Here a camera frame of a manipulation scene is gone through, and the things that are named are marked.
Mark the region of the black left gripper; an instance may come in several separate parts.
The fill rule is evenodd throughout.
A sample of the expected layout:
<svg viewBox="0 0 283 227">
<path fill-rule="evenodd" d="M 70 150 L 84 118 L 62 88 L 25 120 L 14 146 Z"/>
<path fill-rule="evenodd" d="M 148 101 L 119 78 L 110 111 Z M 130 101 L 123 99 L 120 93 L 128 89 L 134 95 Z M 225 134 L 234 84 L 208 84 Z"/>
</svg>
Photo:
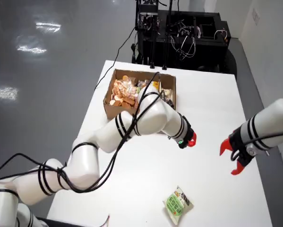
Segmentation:
<svg viewBox="0 0 283 227">
<path fill-rule="evenodd" d="M 178 137 L 178 146 L 180 149 L 184 149 L 186 147 L 193 147 L 196 144 L 197 135 L 194 130 L 191 128 L 190 123 L 185 117 L 182 117 L 183 126 L 181 133 Z"/>
</svg>

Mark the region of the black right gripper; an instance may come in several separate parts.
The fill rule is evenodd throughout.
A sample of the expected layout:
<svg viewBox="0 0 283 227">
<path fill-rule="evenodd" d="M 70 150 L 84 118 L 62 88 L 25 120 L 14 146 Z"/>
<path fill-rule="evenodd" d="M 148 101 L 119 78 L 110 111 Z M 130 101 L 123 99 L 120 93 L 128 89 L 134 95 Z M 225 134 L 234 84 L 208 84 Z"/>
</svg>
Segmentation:
<svg viewBox="0 0 283 227">
<path fill-rule="evenodd" d="M 225 150 L 232 151 L 231 161 L 236 162 L 236 168 L 231 171 L 232 175 L 239 175 L 244 166 L 247 166 L 253 157 L 246 151 L 246 145 L 243 144 L 241 139 L 240 129 L 235 129 L 228 139 L 225 139 L 220 145 L 220 156 Z"/>
</svg>

